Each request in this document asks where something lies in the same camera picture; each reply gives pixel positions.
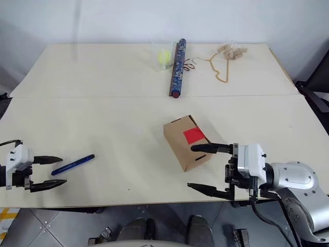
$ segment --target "blue pen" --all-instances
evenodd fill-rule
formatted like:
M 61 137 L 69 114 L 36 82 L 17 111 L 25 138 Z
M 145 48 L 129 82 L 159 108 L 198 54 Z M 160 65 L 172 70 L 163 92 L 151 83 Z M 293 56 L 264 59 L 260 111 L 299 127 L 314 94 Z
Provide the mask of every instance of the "blue pen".
M 69 170 L 69 169 L 71 169 L 71 168 L 73 168 L 73 167 L 79 166 L 79 165 L 81 165 L 81 164 L 83 164 L 83 163 L 85 163 L 85 162 L 87 162 L 87 161 L 90 161 L 90 160 L 92 160 L 93 158 L 95 158 L 95 155 L 94 155 L 94 154 L 88 155 L 88 156 L 85 157 L 85 158 L 81 158 L 81 159 L 79 159 L 79 160 L 77 160 L 77 161 L 74 161 L 74 162 L 72 162 L 72 163 L 70 163 L 70 164 L 68 164 L 68 165 L 66 165 L 66 166 L 62 166 L 62 167 L 60 167 L 60 168 L 58 168 L 58 169 L 52 171 L 52 172 L 51 172 L 51 175 L 55 176 L 55 175 L 57 175 L 57 174 L 59 174 L 59 173 L 62 173 L 62 172 L 64 172 L 64 171 L 67 171 L 67 170 Z

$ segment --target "red paper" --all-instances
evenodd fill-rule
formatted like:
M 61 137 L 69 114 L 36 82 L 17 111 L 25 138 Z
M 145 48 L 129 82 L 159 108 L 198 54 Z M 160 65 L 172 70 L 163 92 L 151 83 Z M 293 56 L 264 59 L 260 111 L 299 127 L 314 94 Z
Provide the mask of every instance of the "red paper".
M 188 144 L 192 144 L 194 142 L 197 142 L 198 140 L 206 138 L 202 131 L 199 129 L 199 127 L 184 131 L 183 133 Z

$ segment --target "yellow ball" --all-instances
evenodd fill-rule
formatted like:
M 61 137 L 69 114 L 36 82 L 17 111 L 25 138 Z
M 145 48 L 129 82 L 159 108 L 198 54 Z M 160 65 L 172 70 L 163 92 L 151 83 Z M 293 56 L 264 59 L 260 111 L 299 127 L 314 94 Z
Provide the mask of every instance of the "yellow ball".
M 158 62 L 161 66 L 170 65 L 171 53 L 168 50 L 162 49 L 158 53 Z

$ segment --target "clear plastic cup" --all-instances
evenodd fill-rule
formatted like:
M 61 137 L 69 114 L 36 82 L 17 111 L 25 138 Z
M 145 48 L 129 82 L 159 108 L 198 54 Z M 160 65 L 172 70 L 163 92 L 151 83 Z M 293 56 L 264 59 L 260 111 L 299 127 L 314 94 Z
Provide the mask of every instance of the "clear plastic cup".
M 153 39 L 153 64 L 156 69 L 168 69 L 173 66 L 174 61 L 174 40 Z

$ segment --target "blue patterned tube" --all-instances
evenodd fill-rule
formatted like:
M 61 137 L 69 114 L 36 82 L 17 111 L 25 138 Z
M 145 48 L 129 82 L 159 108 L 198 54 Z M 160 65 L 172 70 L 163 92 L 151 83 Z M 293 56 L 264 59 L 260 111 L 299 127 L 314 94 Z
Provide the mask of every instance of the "blue patterned tube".
M 180 39 L 178 42 L 176 64 L 174 65 L 175 74 L 173 78 L 173 88 L 171 96 L 178 98 L 180 96 L 181 83 L 183 79 L 184 61 L 185 61 L 186 40 Z

